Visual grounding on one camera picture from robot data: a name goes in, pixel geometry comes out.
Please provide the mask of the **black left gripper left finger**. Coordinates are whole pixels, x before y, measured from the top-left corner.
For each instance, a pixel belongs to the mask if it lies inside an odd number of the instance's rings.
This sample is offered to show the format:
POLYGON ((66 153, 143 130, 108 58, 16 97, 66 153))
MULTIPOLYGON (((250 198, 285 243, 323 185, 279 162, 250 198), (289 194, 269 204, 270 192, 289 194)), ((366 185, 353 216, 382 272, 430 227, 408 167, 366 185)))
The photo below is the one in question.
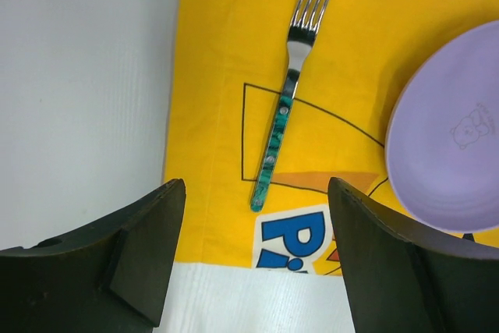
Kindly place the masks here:
POLYGON ((151 332, 161 323, 186 186, 138 201, 31 248, 1 252, 4 332, 151 332))

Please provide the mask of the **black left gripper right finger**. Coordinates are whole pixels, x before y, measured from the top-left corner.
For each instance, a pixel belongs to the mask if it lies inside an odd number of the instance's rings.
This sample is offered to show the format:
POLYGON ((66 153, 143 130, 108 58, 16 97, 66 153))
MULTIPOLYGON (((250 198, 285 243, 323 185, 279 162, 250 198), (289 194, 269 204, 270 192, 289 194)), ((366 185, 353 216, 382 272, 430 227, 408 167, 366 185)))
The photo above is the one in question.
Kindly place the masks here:
POLYGON ((328 185, 334 237, 357 332, 496 332, 498 250, 328 185))

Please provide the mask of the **lilac plastic plate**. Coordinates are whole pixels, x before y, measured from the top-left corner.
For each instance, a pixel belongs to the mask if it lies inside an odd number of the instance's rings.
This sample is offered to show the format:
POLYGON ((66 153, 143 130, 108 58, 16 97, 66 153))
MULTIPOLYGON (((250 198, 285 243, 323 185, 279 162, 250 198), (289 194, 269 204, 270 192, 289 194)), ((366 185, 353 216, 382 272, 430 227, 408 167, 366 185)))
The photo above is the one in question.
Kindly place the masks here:
POLYGON ((498 226, 498 24, 448 42, 412 76, 388 125, 385 161, 401 205, 449 232, 498 226))

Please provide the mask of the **yellow Pikachu cloth placemat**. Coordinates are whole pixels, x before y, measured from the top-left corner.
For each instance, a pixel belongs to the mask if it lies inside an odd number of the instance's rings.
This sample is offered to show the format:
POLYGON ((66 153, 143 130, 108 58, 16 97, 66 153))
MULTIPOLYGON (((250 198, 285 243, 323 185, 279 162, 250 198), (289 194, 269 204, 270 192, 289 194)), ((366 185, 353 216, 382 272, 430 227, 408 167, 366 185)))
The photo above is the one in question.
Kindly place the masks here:
POLYGON ((442 45, 498 17, 498 0, 330 0, 255 213, 296 2, 180 0, 166 157, 186 184, 178 262, 341 274, 329 180, 400 210, 384 166, 399 94, 442 45))

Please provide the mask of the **fork with green handle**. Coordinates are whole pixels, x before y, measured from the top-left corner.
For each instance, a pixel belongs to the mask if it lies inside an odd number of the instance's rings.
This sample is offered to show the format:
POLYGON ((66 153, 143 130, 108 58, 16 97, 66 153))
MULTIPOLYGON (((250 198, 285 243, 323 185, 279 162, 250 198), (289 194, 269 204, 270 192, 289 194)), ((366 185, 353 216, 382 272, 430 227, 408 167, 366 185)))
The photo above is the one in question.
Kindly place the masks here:
POLYGON ((261 158, 259 171, 249 206, 258 213, 263 210, 278 155, 291 116, 299 77, 303 65, 315 45, 330 0, 298 0, 287 34, 288 68, 274 117, 268 133, 267 144, 261 158))

